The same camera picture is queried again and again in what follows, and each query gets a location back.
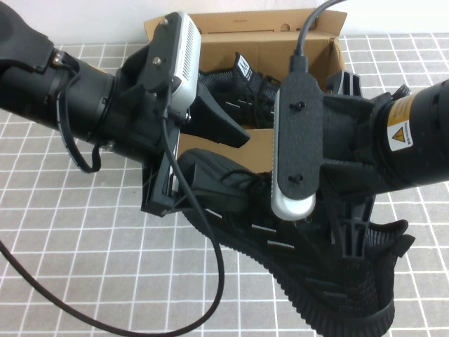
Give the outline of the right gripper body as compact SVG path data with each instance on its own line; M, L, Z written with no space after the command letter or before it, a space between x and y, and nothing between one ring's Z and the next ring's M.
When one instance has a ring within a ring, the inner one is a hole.
M360 77L346 70L328 77L326 90L319 199L333 252L362 259L375 195L388 186L375 156L376 102L363 98Z

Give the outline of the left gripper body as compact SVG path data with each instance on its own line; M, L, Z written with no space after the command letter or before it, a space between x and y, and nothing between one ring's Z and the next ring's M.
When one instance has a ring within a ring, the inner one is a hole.
M189 108L176 103L170 76L163 76L167 82L160 89L144 82L153 59L150 47L144 46L116 73L101 138L109 141L113 152L142 164L141 209L163 217L174 211L177 201L175 156Z

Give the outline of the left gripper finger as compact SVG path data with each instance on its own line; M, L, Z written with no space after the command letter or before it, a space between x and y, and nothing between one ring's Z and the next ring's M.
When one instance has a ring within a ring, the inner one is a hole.
M214 178L198 164L187 168L183 175L200 205L216 213L239 213L246 208L246 195Z
M235 148L242 147L250 140L250 134L220 107L203 84L198 84L189 113L191 119L182 126L183 134Z

